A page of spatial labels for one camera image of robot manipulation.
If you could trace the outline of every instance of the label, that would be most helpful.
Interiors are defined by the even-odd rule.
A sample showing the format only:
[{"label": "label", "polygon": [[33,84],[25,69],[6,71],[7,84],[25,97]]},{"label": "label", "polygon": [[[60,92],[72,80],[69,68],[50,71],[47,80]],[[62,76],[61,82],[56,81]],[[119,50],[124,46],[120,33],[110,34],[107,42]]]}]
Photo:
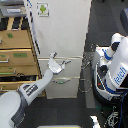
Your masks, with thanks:
[{"label": "label", "polygon": [[0,57],[6,57],[5,55],[0,55]]},{"label": "label", "polygon": [[13,38],[12,33],[7,33],[8,38]]},{"label": "label", "polygon": [[27,53],[13,53],[14,58],[25,58]]},{"label": "label", "polygon": [[9,67],[8,69],[13,69],[12,67]]},{"label": "label", "polygon": [[8,13],[20,13],[20,9],[7,9]]},{"label": "label", "polygon": [[118,71],[116,72],[116,74],[114,74],[113,79],[114,79],[115,83],[118,86],[120,86],[126,75],[127,75],[127,70],[123,66],[120,66]]}]

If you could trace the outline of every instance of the green sticker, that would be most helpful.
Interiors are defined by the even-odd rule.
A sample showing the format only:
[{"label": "green sticker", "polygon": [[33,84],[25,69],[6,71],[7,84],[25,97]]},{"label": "green sticker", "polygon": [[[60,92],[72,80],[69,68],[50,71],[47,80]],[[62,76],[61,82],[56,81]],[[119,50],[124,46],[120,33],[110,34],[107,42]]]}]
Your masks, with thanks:
[{"label": "green sticker", "polygon": [[45,13],[45,11],[46,11],[46,7],[45,7],[44,5],[41,5],[41,7],[40,7],[40,11],[41,11],[42,13]]},{"label": "green sticker", "polygon": [[13,69],[12,67],[8,68],[8,69]]},{"label": "green sticker", "polygon": [[27,57],[27,53],[13,53],[15,58],[24,58]]},{"label": "green sticker", "polygon": [[12,33],[7,33],[8,38],[13,38]]},{"label": "green sticker", "polygon": [[0,55],[1,57],[6,57],[5,55]]}]

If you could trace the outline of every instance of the robot body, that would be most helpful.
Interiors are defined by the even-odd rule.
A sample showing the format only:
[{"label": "robot body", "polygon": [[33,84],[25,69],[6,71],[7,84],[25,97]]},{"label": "robot body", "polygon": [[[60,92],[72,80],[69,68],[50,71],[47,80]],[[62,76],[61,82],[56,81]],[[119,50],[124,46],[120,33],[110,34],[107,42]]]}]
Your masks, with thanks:
[{"label": "robot body", "polygon": [[96,47],[92,69],[94,90],[108,102],[117,102],[128,89],[123,83],[128,74],[128,37],[116,33],[110,47]]}]

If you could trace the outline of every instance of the white cabinet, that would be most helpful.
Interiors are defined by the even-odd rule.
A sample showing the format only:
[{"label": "white cabinet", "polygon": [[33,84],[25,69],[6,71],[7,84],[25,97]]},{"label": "white cabinet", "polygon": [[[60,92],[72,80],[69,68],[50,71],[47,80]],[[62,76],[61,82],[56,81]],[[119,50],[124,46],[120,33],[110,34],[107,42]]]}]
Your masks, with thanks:
[{"label": "white cabinet", "polygon": [[[24,5],[42,75],[47,69],[48,61],[46,60],[50,53],[57,52],[59,61],[67,58],[71,58],[72,61],[66,65],[64,71],[54,78],[79,77],[81,58],[88,32],[91,0],[30,0],[29,3],[24,0]],[[63,84],[66,86],[57,84],[55,87],[52,86],[52,83],[46,89],[47,97],[65,98],[67,95],[66,98],[70,98],[77,96],[79,79]],[[74,89],[74,93],[67,94],[68,90],[73,91]]]}]

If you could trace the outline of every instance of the drawer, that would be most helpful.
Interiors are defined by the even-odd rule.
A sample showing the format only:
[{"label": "drawer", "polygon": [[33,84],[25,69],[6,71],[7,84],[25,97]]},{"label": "drawer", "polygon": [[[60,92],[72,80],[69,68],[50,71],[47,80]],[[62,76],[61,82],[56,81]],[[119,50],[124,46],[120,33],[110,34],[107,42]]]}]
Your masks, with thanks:
[{"label": "drawer", "polygon": [[35,65],[31,49],[0,50],[0,66]]},{"label": "drawer", "polygon": [[53,79],[45,89],[47,99],[76,98],[79,79]]},{"label": "drawer", "polygon": [[0,31],[0,49],[4,48],[31,48],[27,30]]},{"label": "drawer", "polygon": [[[82,58],[60,58],[55,59],[58,63],[62,63],[64,60],[71,61],[66,64],[65,70],[62,70],[58,75],[54,77],[78,77],[80,76]],[[47,69],[49,59],[38,59],[41,74],[43,75]]]},{"label": "drawer", "polygon": [[34,81],[0,82],[0,91],[17,90],[22,84],[30,84]]},{"label": "drawer", "polygon": [[0,67],[0,76],[17,76],[17,75],[38,75],[36,65],[33,66],[15,66]]}]

